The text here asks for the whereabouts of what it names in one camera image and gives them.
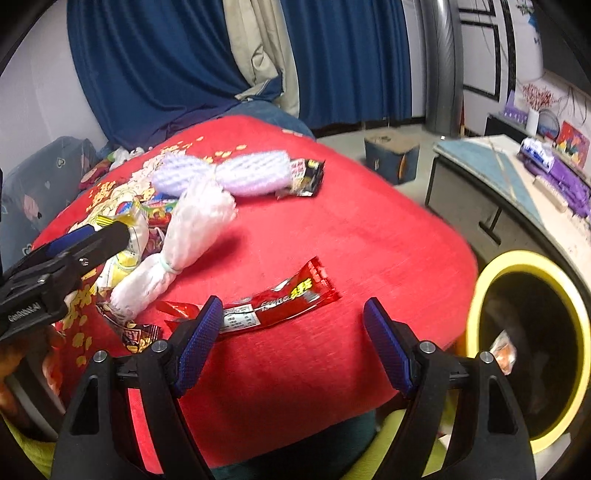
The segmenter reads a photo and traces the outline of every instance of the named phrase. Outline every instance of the rubber band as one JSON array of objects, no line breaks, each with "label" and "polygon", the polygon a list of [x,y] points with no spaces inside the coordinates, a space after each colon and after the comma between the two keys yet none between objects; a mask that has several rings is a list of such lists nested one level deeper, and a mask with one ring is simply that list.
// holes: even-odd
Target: rubber band
[{"label": "rubber band", "polygon": [[172,273],[174,275],[179,275],[182,272],[182,270],[175,270],[173,267],[168,265],[163,255],[160,255],[160,265],[162,265],[162,268],[165,269],[166,272]]}]

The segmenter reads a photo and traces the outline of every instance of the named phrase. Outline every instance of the yellow ring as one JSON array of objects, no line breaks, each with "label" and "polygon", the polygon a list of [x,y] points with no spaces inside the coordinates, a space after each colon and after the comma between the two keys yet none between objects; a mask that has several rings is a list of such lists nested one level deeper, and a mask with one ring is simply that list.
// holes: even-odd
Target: yellow ring
[{"label": "yellow ring", "polygon": [[482,304],[490,285],[508,273],[529,273],[546,282],[564,303],[576,332],[579,351],[576,388],[560,418],[542,435],[531,439],[531,449],[538,453],[552,445],[568,428],[576,415],[589,384],[591,371],[591,331],[583,299],[571,279],[555,263],[542,255],[515,250],[496,257],[476,282],[466,326],[466,355],[474,358],[480,351],[479,329]]}]

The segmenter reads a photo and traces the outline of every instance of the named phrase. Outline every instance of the cabinet drawer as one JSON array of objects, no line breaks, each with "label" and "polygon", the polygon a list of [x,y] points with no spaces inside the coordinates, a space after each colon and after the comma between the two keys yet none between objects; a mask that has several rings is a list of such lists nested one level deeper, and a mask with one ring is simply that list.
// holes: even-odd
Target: cabinet drawer
[{"label": "cabinet drawer", "polygon": [[499,215],[493,232],[501,241],[499,255],[511,250],[529,250],[545,255],[536,241],[504,211]]},{"label": "cabinet drawer", "polygon": [[431,183],[428,206],[455,228],[468,243],[482,242],[484,232],[479,232],[480,222],[490,225],[498,206],[466,180],[440,163],[433,165],[435,172]]},{"label": "cabinet drawer", "polygon": [[516,221],[480,190],[440,163],[433,168],[428,206],[486,261],[511,250],[542,249]]}]

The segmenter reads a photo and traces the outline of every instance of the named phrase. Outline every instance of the red cushion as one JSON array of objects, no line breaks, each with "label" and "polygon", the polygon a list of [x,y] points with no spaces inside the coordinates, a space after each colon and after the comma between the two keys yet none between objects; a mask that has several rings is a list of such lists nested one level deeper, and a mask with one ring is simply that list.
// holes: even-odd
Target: red cushion
[{"label": "red cushion", "polygon": [[[287,150],[292,158],[326,160],[324,185],[313,199],[239,199],[236,221],[163,298],[203,304],[215,294],[237,300],[277,285],[315,255],[343,296],[298,319],[215,345],[199,383],[181,399],[211,467],[296,442],[392,397],[362,326],[368,298],[377,296],[392,318],[407,322],[419,338],[444,346],[462,334],[476,278],[463,239],[367,168],[308,138],[230,116],[179,133],[105,181],[125,181],[162,148],[191,143],[187,152],[199,157]],[[237,151],[239,145],[246,148]],[[37,245],[81,221],[89,203],[87,195],[74,202]],[[125,353],[92,305],[78,318],[83,314],[88,318],[83,326],[76,319],[67,330],[66,400],[82,372],[76,361],[83,365],[101,348]],[[157,323],[169,334],[164,318],[152,307],[139,321]],[[133,408],[137,416],[136,401]],[[147,466],[157,469],[145,424],[137,422],[136,430],[148,452]]]}]

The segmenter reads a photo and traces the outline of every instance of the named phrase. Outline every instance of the white vase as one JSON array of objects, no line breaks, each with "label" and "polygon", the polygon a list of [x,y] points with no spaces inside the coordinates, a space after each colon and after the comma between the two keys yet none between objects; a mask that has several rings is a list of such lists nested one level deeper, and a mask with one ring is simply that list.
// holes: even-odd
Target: white vase
[{"label": "white vase", "polygon": [[535,137],[538,132],[538,122],[540,121],[540,113],[533,108],[527,115],[527,123],[525,124],[525,131],[530,137]]}]

